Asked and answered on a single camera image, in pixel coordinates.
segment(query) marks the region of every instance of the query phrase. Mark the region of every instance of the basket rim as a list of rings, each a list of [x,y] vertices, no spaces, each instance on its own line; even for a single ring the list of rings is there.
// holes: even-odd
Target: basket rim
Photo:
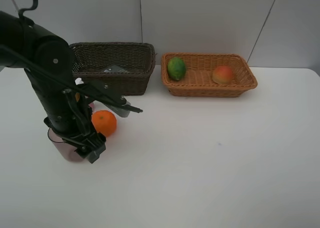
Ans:
[[[248,71],[249,75],[253,79],[252,84],[241,85],[241,84],[208,84],[208,85],[192,85],[192,84],[177,84],[167,79],[167,65],[166,60],[167,56],[218,56],[218,57],[235,57],[242,61],[245,66],[245,69]],[[244,58],[238,54],[234,53],[197,53],[197,52],[166,52],[161,57],[161,79],[163,84],[168,88],[174,88],[179,90],[192,89],[192,90],[228,90],[228,91],[248,91],[256,88],[258,86],[258,81],[254,74],[252,73],[250,67]]]
[[[155,47],[150,44],[150,43],[142,43],[142,42],[119,42],[119,41],[115,41],[115,42],[77,42],[77,43],[72,43],[69,45],[69,47],[72,49],[76,46],[83,46],[83,45],[119,45],[119,46],[143,46],[143,47],[147,47],[149,48],[149,50],[151,51],[151,63],[150,63],[150,67],[148,68],[148,70],[146,70],[145,72],[127,72],[127,73],[123,73],[123,72],[113,72],[113,73],[101,73],[101,72],[72,72],[73,76],[90,76],[90,77],[95,77],[95,76],[99,76],[99,77],[119,77],[122,76],[123,78],[148,78],[149,76],[151,76],[151,74],[154,71],[154,68],[156,66],[156,51],[155,51]]]

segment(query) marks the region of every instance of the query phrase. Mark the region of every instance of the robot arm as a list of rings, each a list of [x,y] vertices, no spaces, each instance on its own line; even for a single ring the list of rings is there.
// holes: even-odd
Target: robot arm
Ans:
[[[30,9],[19,10],[19,18],[0,11],[0,66],[24,68],[47,113],[44,123],[93,163],[106,149],[106,138],[96,132],[91,122],[89,102],[100,101],[121,117],[142,110],[100,81],[75,85],[75,55],[68,43],[23,16],[24,11],[34,10],[37,5],[38,0],[33,0]]]

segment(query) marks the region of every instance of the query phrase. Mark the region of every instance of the orange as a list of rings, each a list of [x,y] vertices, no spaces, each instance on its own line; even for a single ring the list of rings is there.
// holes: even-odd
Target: orange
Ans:
[[[105,137],[111,136],[117,129],[117,119],[108,110],[99,110],[93,113],[91,121],[96,132],[101,133]]]

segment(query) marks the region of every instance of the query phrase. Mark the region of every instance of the green mango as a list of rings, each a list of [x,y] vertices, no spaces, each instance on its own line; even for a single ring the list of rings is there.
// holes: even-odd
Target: green mango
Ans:
[[[172,80],[180,81],[186,75],[186,64],[179,57],[174,57],[169,60],[167,71]]]

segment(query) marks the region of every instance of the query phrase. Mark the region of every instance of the transparent cup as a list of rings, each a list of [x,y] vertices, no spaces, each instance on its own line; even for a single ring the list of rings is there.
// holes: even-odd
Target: transparent cup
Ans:
[[[64,159],[69,162],[82,162],[84,159],[76,153],[76,147],[65,143],[54,131],[49,128],[48,138],[54,144],[55,148],[60,152]]]

